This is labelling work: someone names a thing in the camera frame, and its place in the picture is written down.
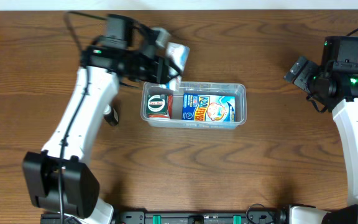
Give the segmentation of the white blue medicine box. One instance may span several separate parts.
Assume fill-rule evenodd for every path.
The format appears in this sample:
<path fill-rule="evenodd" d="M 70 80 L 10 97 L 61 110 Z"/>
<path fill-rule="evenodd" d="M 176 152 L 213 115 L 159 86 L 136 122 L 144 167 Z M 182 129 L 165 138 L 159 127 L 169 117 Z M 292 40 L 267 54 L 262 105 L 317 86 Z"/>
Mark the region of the white blue medicine box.
<path fill-rule="evenodd" d="M 167 44 L 166 56 L 169 59 L 173 60 L 173 63 L 178 66 L 181 72 L 184 71 L 186 66 L 186 61 L 188 59 L 188 55 L 190 53 L 190 48 L 173 42 L 169 42 Z M 167 84 L 159 84 L 160 88 L 168 89 L 172 91 L 178 91 L 181 84 L 182 76 L 179 75 L 175 77 L 173 80 L 170 80 Z"/>

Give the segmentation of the red small box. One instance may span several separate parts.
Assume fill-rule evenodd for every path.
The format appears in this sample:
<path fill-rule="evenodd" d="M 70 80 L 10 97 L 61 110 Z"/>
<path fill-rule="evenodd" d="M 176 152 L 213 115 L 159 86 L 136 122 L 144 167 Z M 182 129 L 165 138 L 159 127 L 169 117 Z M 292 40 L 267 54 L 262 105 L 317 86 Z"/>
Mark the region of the red small box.
<path fill-rule="evenodd" d="M 149 118 L 168 118 L 170 119 L 172 114 L 172 103 L 173 103 L 173 96 L 168 95 L 168 114 L 167 115 L 148 115 Z"/>

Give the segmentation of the green Zam-Buk box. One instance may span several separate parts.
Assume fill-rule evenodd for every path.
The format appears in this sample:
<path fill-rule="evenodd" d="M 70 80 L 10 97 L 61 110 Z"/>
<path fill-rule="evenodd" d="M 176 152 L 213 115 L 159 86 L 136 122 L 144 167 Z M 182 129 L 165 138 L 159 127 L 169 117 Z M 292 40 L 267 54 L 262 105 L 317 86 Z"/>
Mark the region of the green Zam-Buk box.
<path fill-rule="evenodd" d="M 148 115 L 167 115 L 168 95 L 148 95 L 146 101 L 146 113 Z"/>

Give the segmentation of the blue Kool Fever box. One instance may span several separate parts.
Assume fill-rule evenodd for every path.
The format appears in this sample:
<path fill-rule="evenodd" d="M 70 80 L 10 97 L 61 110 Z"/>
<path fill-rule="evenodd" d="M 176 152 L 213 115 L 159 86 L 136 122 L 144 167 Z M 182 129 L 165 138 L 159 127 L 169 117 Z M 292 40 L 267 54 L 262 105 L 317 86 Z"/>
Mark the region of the blue Kool Fever box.
<path fill-rule="evenodd" d="M 234 96 L 187 93 L 183 95 L 182 120 L 235 122 Z"/>

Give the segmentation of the dark bottle white cap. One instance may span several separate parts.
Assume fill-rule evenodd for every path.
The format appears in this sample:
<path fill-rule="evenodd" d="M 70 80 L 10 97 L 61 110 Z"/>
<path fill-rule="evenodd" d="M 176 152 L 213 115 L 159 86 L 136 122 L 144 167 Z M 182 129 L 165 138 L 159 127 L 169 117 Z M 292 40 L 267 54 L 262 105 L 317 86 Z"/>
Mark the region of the dark bottle white cap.
<path fill-rule="evenodd" d="M 110 126 L 116 126 L 119 124 L 119 116 L 117 111 L 110 105 L 107 105 L 103 112 L 105 121 Z"/>

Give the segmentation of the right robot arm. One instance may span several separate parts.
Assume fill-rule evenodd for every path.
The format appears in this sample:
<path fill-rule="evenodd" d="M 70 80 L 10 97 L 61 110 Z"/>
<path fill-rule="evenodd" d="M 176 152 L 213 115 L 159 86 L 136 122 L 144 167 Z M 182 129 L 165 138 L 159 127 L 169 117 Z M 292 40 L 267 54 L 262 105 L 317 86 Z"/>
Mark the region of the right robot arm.
<path fill-rule="evenodd" d="M 326 37 L 321 63 L 300 57 L 284 79 L 303 90 L 317 112 L 332 114 L 347 174 L 345 208 L 290 205 L 285 223 L 358 223 L 358 37 Z"/>

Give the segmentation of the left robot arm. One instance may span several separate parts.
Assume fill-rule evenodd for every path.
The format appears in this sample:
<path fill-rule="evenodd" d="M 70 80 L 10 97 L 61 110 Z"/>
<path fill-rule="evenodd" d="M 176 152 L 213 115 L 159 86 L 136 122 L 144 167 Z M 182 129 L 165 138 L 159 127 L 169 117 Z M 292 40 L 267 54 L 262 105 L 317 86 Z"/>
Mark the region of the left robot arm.
<path fill-rule="evenodd" d="M 22 162 L 32 205 L 57 212 L 58 223 L 112 222 L 113 206 L 99 196 L 89 168 L 103 117 L 114 114 L 112 101 L 123 78 L 166 84 L 176 69 L 157 55 L 170 38 L 167 30 L 117 14 L 105 21 L 106 33 L 79 49 L 75 88 L 56 130 L 40 152 L 28 152 Z"/>

